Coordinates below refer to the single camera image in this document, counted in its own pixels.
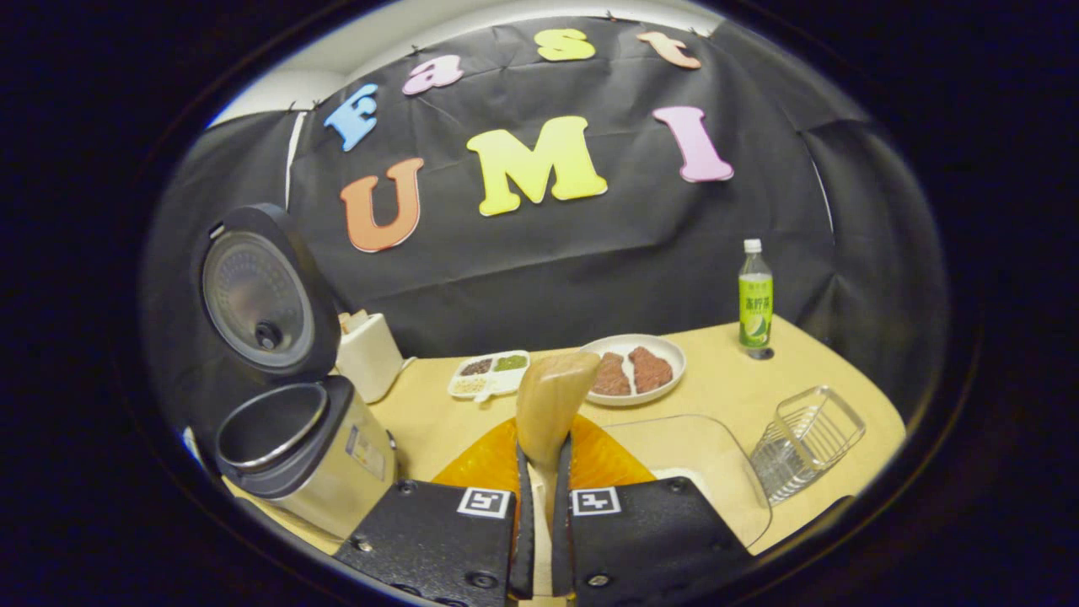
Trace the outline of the green tea bottle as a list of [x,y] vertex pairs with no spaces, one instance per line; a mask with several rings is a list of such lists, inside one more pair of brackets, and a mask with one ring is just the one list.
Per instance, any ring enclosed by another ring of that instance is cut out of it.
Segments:
[[738,274],[738,341],[753,360],[770,360],[771,270],[762,256],[760,239],[745,239],[745,263]]

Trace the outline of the white toaster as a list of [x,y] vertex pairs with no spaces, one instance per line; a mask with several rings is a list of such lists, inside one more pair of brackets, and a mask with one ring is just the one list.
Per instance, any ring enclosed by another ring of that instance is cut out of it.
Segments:
[[336,354],[334,371],[354,384],[363,402],[371,405],[390,394],[400,376],[405,358],[382,314],[368,314],[368,321],[343,334]]

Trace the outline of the black backdrop cloth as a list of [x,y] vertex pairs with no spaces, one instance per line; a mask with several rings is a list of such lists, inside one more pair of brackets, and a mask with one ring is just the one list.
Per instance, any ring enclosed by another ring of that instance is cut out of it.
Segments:
[[947,273],[921,187],[878,120],[730,22],[498,24],[363,74],[306,116],[208,128],[165,190],[137,300],[173,426],[211,434],[257,391],[201,308],[197,256],[270,203],[349,311],[402,351],[566,348],[737,319],[759,238],[776,314],[856,365],[909,420],[947,350]]

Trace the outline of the wooden spoon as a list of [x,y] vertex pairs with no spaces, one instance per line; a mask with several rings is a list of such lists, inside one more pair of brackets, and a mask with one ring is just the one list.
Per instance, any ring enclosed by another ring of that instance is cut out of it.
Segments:
[[544,514],[554,528],[561,449],[598,375],[595,351],[550,355],[529,365],[518,389],[518,445],[544,487]]

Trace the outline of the black silver rice cooker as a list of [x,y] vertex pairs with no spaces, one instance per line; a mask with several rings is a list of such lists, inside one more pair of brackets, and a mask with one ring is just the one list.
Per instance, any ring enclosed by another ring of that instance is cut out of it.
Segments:
[[396,480],[390,432],[336,372],[334,299],[289,213],[236,207],[211,227],[199,265],[201,307],[258,392],[211,432],[221,473],[241,491],[339,540]]

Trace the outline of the white divided bean tray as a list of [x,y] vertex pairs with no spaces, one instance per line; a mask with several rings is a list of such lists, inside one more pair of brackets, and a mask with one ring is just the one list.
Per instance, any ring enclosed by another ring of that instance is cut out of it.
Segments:
[[516,394],[529,365],[531,357],[524,350],[466,358],[448,381],[448,396],[481,403],[493,396]]

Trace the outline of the white plate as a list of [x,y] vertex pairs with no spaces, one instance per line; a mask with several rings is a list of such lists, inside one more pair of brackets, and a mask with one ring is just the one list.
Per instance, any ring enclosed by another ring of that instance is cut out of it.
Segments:
[[[636,361],[631,353],[637,348],[648,350],[656,360],[663,360],[671,369],[671,378],[652,389],[639,389],[636,382]],[[647,334],[623,334],[601,337],[586,343],[579,351],[591,351],[603,357],[606,353],[620,355],[623,374],[627,377],[628,395],[601,395],[591,389],[587,395],[590,403],[602,406],[636,406],[654,402],[677,387],[683,378],[687,358],[681,346],[668,337]]]

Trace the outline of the brown meat piece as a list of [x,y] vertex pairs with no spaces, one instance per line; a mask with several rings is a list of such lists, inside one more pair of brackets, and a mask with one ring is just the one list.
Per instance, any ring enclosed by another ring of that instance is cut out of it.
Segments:
[[591,392],[604,396],[631,395],[631,381],[625,375],[623,362],[624,357],[620,354],[613,351],[602,354]]
[[670,362],[652,353],[644,346],[637,346],[629,353],[633,365],[633,387],[639,395],[655,391],[674,380],[674,371]]

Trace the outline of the clear white rice container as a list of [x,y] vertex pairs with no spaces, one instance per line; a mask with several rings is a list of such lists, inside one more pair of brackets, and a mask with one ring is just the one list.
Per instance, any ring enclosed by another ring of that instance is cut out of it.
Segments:
[[684,475],[751,556],[764,550],[771,505],[747,454],[725,424],[704,415],[606,424],[604,430],[658,479]]

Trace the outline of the clear wire chopstick holder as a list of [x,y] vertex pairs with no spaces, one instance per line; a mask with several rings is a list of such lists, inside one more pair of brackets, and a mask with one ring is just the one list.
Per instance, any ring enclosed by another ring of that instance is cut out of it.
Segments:
[[787,397],[750,453],[768,503],[778,506],[839,463],[866,433],[866,423],[828,385]]

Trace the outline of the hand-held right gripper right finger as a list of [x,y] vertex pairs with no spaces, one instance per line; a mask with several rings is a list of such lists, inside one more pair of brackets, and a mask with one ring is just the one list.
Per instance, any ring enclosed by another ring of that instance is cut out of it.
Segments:
[[752,560],[684,475],[556,487],[552,591],[573,607],[677,607],[730,584]]

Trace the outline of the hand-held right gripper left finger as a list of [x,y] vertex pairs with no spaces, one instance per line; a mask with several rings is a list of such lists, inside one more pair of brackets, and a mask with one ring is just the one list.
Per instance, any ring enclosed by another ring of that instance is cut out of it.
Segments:
[[533,514],[517,424],[506,419],[431,481],[397,481],[334,558],[432,604],[510,607],[533,595]]

